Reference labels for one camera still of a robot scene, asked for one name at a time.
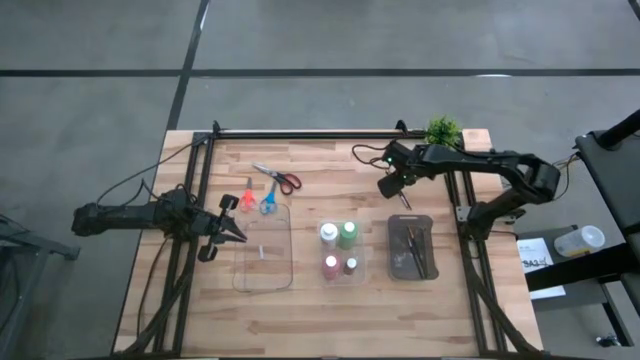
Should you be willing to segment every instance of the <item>wooden tabletop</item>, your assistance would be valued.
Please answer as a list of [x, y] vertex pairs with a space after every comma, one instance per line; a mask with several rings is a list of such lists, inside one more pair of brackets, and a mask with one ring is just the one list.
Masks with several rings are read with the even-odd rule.
[[[188, 144], [192, 133], [168, 132], [162, 158]], [[464, 137], [470, 150], [491, 147], [487, 130], [465, 130]], [[206, 208], [214, 213], [219, 211], [218, 202], [223, 194], [242, 195], [247, 176], [253, 178], [258, 201], [266, 195], [272, 180], [257, 172], [251, 162], [261, 162], [281, 172], [293, 172], [302, 180], [303, 188], [291, 196], [276, 195], [279, 203], [290, 208], [293, 282], [288, 289], [273, 292], [234, 290], [235, 247], [234, 244], [221, 245], [215, 261], [196, 263], [183, 356], [477, 354], [452, 206], [442, 176], [434, 181], [421, 179], [405, 188], [413, 206], [413, 212], [408, 212], [398, 198], [384, 199], [380, 195], [376, 182], [383, 172], [353, 158], [351, 147], [356, 143], [384, 146], [388, 141], [215, 142], [206, 199]], [[363, 158], [379, 155], [370, 150], [360, 153]], [[168, 191], [183, 182], [187, 160], [188, 151], [185, 151], [161, 165], [154, 192]], [[198, 186], [202, 161], [200, 156], [194, 189]], [[478, 200], [491, 200], [503, 191], [497, 175], [472, 174], [472, 178]], [[393, 214], [424, 214], [433, 219], [435, 262], [440, 272], [437, 279], [402, 282], [389, 277], [386, 222]], [[327, 218], [355, 220], [361, 224], [366, 253], [366, 279], [362, 285], [325, 286], [319, 271], [316, 227], [319, 221]], [[142, 235], [114, 350], [126, 348], [135, 339], [140, 297], [162, 241], [159, 231], [145, 231]], [[527, 340], [541, 348], [513, 237], [492, 235], [487, 246], [501, 307]], [[159, 306], [169, 248], [170, 244], [165, 247], [154, 274], [143, 325]], [[486, 308], [483, 318], [490, 344], [493, 344]], [[173, 337], [174, 322], [175, 309], [169, 319], [168, 344]]]

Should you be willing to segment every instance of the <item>green bottle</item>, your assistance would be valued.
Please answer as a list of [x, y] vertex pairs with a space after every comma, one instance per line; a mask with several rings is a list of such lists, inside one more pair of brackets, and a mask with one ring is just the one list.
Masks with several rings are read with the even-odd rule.
[[349, 221], [340, 227], [340, 241], [338, 246], [343, 250], [350, 250], [356, 243], [358, 236], [358, 227], [355, 223]]

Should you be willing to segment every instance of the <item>white bottle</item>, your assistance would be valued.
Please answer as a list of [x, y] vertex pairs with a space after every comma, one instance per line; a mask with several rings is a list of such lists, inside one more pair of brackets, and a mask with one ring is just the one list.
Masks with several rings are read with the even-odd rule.
[[603, 245], [604, 234], [592, 225], [564, 234], [553, 242], [556, 251], [564, 257], [592, 253]]
[[336, 248], [336, 242], [338, 240], [338, 227], [331, 223], [326, 223], [320, 228], [320, 239], [327, 245], [329, 249]]

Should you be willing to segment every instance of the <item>clear plastic tray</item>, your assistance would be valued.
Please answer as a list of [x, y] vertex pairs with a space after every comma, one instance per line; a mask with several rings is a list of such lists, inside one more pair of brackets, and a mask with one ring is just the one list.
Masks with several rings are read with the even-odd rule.
[[[351, 221], [355, 223], [356, 226], [358, 227], [358, 235], [356, 236], [355, 243], [351, 249], [344, 250], [344, 249], [341, 249], [339, 246], [336, 246], [334, 249], [331, 249], [329, 248], [328, 245], [322, 242], [322, 239], [320, 238], [320, 228], [322, 227], [322, 225], [331, 223], [336, 225], [338, 229], [340, 229], [340, 227], [347, 221]], [[358, 224], [357, 221], [353, 221], [353, 220], [346, 220], [346, 221], [323, 220], [318, 223], [318, 229], [317, 229], [318, 246], [320, 246], [322, 249], [322, 251], [320, 251], [321, 257], [320, 257], [320, 262], [318, 264], [318, 271], [320, 272], [320, 276], [322, 276], [322, 279], [324, 279], [325, 281], [325, 286], [357, 286], [357, 285], [362, 285], [364, 283], [366, 278], [366, 259], [364, 255], [365, 253], [364, 241], [362, 238], [361, 230], [362, 228], [360, 227], [360, 224]], [[341, 270], [337, 278], [333, 280], [327, 280], [322, 274], [322, 264], [325, 258], [330, 253], [333, 253], [333, 252], [337, 253], [338, 256], [340, 257]], [[356, 269], [354, 270], [353, 274], [347, 275], [344, 273], [343, 268], [347, 259], [351, 257], [355, 258], [358, 261], [358, 266], [356, 266]]]
[[233, 288], [240, 292], [286, 289], [293, 281], [289, 208], [278, 204], [276, 212], [236, 212], [236, 223], [247, 236], [236, 243]]

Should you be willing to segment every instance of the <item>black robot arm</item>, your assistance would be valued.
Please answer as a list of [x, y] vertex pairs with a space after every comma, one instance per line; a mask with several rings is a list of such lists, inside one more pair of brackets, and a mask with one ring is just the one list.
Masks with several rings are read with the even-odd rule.
[[398, 194], [404, 186], [413, 185], [421, 177], [434, 179], [449, 171], [492, 173], [506, 178], [511, 189], [488, 203], [476, 203], [468, 213], [458, 214], [465, 224], [463, 235], [470, 240], [485, 240], [495, 219], [522, 205], [553, 200], [560, 179], [560, 171], [553, 165], [535, 155], [514, 151], [467, 152], [441, 145], [416, 145], [408, 149], [393, 141], [387, 146], [382, 160], [395, 169], [378, 181], [378, 188], [386, 198]]
[[205, 255], [199, 259], [211, 261], [215, 257], [215, 244], [247, 240], [233, 218], [227, 216], [237, 204], [237, 197], [224, 195], [220, 202], [222, 211], [216, 216], [195, 206], [192, 195], [177, 188], [141, 206], [86, 204], [74, 212], [71, 230], [78, 236], [97, 235], [110, 229], [160, 229], [173, 238], [209, 236], [209, 244], [201, 250]]

